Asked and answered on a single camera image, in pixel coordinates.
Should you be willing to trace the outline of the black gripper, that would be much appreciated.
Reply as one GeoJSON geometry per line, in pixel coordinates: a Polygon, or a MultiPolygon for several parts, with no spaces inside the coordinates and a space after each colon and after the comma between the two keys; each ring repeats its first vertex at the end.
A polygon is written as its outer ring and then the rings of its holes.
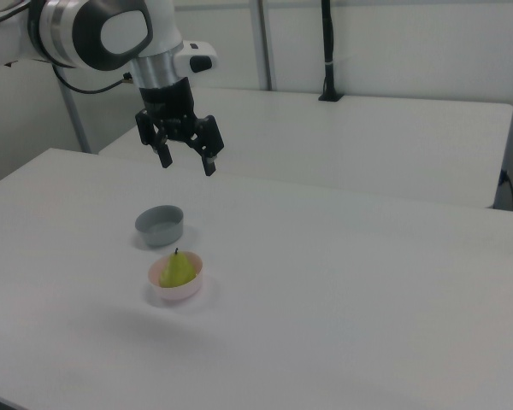
{"type": "Polygon", "coordinates": [[[224,148],[221,132],[213,115],[198,119],[194,113],[194,99],[187,77],[162,88],[140,88],[144,110],[135,120],[141,143],[150,146],[158,155],[163,168],[173,160],[167,145],[166,130],[179,133],[174,141],[186,141],[201,157],[203,170],[210,177],[216,170],[215,159],[224,148]]]}

